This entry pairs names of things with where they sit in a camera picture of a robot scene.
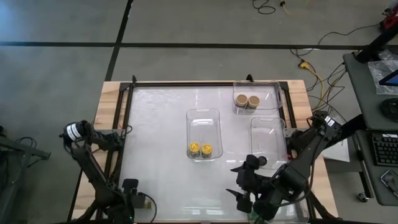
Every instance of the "white sticker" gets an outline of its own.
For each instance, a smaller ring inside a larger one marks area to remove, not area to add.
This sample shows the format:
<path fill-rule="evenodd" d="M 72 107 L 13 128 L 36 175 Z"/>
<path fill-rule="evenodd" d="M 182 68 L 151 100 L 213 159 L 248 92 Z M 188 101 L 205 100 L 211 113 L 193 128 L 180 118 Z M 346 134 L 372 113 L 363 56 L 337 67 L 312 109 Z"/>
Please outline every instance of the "white sticker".
<path fill-rule="evenodd" d="M 75 136 L 76 136 L 77 138 L 81 138 L 81 135 L 80 135 L 79 132 L 77 131 L 76 123 L 72 125 L 72 131 L 73 131 L 73 133 L 75 134 Z"/>
<path fill-rule="evenodd" d="M 72 139 L 72 141 L 76 140 L 76 137 L 73 135 L 72 128 L 70 127 L 70 125 L 67 126 L 67 132 L 68 132 L 70 139 Z"/>
<path fill-rule="evenodd" d="M 383 134 L 383 137 L 387 137 L 387 138 L 398 138 L 398 135 L 396 135 L 396 134 Z"/>
<path fill-rule="evenodd" d="M 328 122 L 328 125 L 332 127 L 332 126 L 334 125 L 334 123 L 335 123 L 335 121 L 333 121 L 333 120 L 331 119 L 331 120 Z"/>

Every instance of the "computer monitor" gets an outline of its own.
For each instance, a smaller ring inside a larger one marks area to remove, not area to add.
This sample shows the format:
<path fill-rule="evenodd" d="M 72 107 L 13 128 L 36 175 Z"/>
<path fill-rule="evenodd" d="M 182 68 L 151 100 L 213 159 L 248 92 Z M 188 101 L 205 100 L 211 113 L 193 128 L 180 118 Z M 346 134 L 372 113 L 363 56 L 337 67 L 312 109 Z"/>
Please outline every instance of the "computer monitor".
<path fill-rule="evenodd" d="M 398 70 L 380 80 L 379 85 L 398 86 Z"/>

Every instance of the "concrete floor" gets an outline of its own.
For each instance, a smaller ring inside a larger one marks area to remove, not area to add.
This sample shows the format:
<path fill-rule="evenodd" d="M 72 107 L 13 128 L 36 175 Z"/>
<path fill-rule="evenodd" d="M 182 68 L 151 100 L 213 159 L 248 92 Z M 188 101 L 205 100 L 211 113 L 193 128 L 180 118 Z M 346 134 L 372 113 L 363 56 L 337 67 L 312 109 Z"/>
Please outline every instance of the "concrete floor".
<path fill-rule="evenodd" d="M 239 44 L 313 44 L 330 31 L 349 32 L 377 24 L 388 0 L 287 1 L 288 16 L 277 1 L 277 11 L 260 15 L 251 1 L 134 1 L 123 42 L 186 42 Z M 84 2 L 23 0 L 0 1 L 0 41 L 115 42 L 126 1 Z M 322 44 L 364 45 L 378 35 L 375 27 L 349 37 L 328 36 Z M 0 47 L 0 124 L 10 138 L 32 136 L 39 148 L 52 152 L 51 160 L 29 169 L 16 203 L 15 221 L 65 221 L 79 168 L 63 151 L 57 135 L 71 121 L 95 116 L 112 48 L 107 47 Z M 349 50 L 314 50 L 305 57 L 326 78 Z M 239 80 L 303 79 L 314 76 L 299 70 L 300 62 L 288 50 L 254 49 L 144 49 L 121 48 L 112 80 Z M 346 89 L 331 104 L 346 118 L 359 113 L 348 76 Z M 319 96 L 319 86 L 309 95 Z M 311 98 L 312 106 L 317 104 Z M 376 200 L 360 203 L 358 174 L 330 173 L 342 218 L 395 223 L 398 208 Z"/>

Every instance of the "clear plastic container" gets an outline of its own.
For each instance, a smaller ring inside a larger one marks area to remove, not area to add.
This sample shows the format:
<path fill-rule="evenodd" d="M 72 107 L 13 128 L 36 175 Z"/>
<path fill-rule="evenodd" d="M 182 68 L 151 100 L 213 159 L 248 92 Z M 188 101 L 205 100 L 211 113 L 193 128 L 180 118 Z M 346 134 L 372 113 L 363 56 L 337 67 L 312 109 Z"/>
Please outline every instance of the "clear plastic container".
<path fill-rule="evenodd" d="M 282 106 L 278 82 L 234 82 L 233 111 L 243 115 L 267 115 Z"/>
<path fill-rule="evenodd" d="M 222 155 L 220 112 L 217 109 L 189 110 L 187 156 L 194 160 L 209 160 Z"/>
<path fill-rule="evenodd" d="M 263 169 L 278 169 L 288 161 L 285 121 L 280 118 L 255 117 L 251 120 L 251 153 L 267 158 Z"/>

